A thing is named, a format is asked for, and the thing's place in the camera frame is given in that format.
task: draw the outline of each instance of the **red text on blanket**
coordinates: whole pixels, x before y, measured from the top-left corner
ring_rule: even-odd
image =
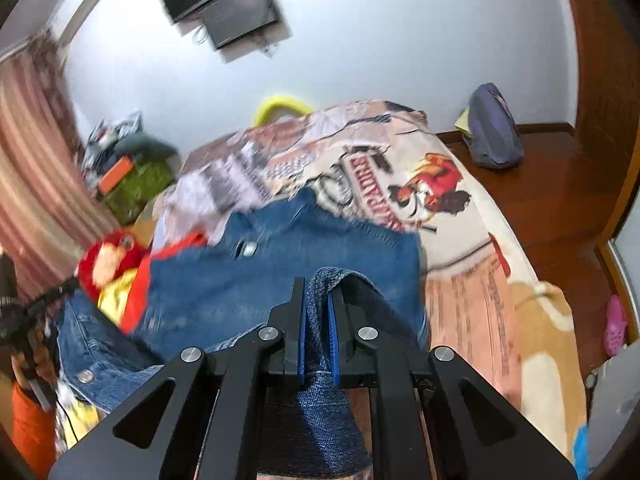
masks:
[[[402,222],[396,216],[386,200],[385,194],[380,189],[376,175],[371,169],[369,158],[366,156],[352,158],[349,160],[349,164],[365,197],[367,208],[373,215],[373,220],[382,225],[382,227],[404,232]]]

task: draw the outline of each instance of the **denim jacket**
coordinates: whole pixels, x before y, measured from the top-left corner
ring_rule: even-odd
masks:
[[[82,292],[71,297],[58,319],[62,373],[79,397],[110,412],[187,346],[215,351],[265,323],[272,306],[289,300],[294,278],[304,276],[306,389],[269,391],[260,471],[347,476],[369,457],[346,394],[333,386],[321,341],[327,294],[346,276],[358,276],[348,290],[357,297],[372,291],[366,307],[372,324],[425,348],[419,269],[414,234],[336,218],[303,189],[292,200],[233,213],[215,247],[154,261],[147,308],[131,338]]]

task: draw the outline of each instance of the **yellow tube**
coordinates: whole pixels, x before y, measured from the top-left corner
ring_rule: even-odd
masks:
[[[271,117],[279,108],[286,108],[298,115],[307,115],[314,111],[311,106],[287,96],[275,96],[263,102],[254,117],[254,126],[264,126],[271,122]]]

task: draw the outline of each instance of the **purple backpack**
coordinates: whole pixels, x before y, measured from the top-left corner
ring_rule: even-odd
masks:
[[[471,159],[478,166],[501,170],[517,166],[524,149],[516,123],[493,83],[478,87],[469,101],[471,137],[463,136]]]

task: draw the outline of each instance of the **curtain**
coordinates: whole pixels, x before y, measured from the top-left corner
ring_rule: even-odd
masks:
[[[118,225],[84,186],[81,156],[56,45],[42,34],[0,64],[0,246],[23,299],[71,276]]]

